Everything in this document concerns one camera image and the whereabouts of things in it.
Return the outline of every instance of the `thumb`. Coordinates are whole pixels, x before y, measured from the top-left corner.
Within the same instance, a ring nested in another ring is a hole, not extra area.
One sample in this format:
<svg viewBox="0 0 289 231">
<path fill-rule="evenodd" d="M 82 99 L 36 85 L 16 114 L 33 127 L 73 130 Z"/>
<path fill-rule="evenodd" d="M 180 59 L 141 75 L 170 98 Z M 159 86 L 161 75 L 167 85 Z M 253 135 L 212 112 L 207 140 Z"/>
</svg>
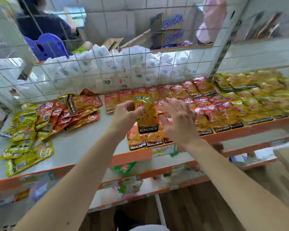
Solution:
<svg viewBox="0 0 289 231">
<path fill-rule="evenodd" d="M 138 117 L 140 114 L 143 114 L 145 112 L 144 107 L 138 107 L 134 111 L 131 111 L 136 117 Z"/>
<path fill-rule="evenodd" d="M 171 126 L 171 124 L 169 123 L 167 117 L 165 117 L 164 115 L 159 115 L 159 120 L 161 121 L 164 129 L 167 129 Z"/>
</svg>

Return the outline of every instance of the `chair backrest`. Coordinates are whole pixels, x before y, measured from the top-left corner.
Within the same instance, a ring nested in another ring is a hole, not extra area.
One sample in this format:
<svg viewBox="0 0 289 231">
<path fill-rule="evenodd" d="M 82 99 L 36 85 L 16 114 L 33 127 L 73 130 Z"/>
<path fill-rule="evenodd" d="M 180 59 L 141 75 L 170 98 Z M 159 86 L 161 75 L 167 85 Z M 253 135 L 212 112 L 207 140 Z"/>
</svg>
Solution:
<svg viewBox="0 0 289 231">
<path fill-rule="evenodd" d="M 69 58 L 69 54 L 67 53 L 62 40 L 54 34 L 45 33 L 40 35 L 37 43 L 42 47 L 41 50 L 43 50 L 42 53 L 46 59 L 62 56 L 67 56 L 67 58 Z"/>
<path fill-rule="evenodd" d="M 27 41 L 28 45 L 30 46 L 32 52 L 33 52 L 33 53 L 35 54 L 35 56 L 38 58 L 38 60 L 39 60 L 40 62 L 45 61 L 45 60 L 46 60 L 46 59 L 45 59 L 45 56 L 43 55 L 43 53 L 42 53 L 42 52 L 40 51 L 40 49 L 38 48 L 36 41 L 31 40 L 30 38 L 25 37 L 25 36 L 24 36 L 24 38 L 25 38 L 25 40 Z"/>
</svg>

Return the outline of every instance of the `right hand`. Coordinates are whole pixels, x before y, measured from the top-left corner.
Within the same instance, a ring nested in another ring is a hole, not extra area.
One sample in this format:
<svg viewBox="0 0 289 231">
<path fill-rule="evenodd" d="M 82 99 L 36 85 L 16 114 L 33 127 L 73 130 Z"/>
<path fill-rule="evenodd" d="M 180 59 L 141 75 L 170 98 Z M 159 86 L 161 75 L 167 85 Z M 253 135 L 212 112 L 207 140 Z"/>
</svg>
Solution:
<svg viewBox="0 0 289 231">
<path fill-rule="evenodd" d="M 200 140 L 197 128 L 193 121 L 193 112 L 189 109 L 188 104 L 181 100 L 172 100 L 166 98 L 163 102 L 167 113 L 172 118 L 172 125 L 164 115 L 160 115 L 166 135 L 178 145 L 185 147 L 187 144 Z"/>
</svg>

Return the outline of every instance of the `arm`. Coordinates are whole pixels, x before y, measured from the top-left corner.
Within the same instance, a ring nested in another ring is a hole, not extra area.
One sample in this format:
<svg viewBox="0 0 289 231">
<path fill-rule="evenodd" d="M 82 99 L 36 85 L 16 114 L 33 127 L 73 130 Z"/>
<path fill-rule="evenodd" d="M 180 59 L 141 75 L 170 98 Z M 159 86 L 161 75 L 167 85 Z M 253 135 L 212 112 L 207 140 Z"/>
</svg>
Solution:
<svg viewBox="0 0 289 231">
<path fill-rule="evenodd" d="M 247 231 L 289 230 L 289 208 L 202 140 L 184 102 L 167 99 L 160 119 L 167 136 L 200 164 Z"/>
<path fill-rule="evenodd" d="M 112 155 L 143 107 L 117 105 L 108 130 L 46 195 L 17 223 L 14 231 L 77 231 L 109 166 Z"/>
</svg>

